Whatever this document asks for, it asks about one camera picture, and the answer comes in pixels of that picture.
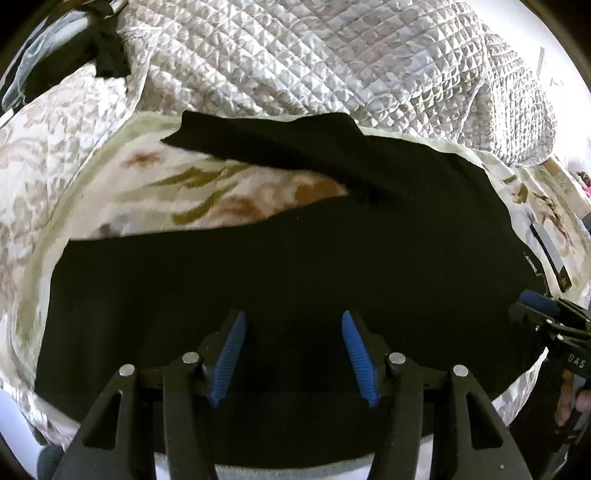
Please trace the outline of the person's right hand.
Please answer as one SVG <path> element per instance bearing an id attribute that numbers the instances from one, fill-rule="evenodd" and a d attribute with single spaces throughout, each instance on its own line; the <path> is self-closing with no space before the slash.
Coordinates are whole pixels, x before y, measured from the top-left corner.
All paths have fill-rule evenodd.
<path id="1" fill-rule="evenodd" d="M 591 395 L 589 390 L 577 393 L 574 388 L 574 374 L 565 370 L 562 374 L 563 385 L 555 412 L 555 422 L 562 427 L 574 411 L 585 413 L 591 409 Z"/>

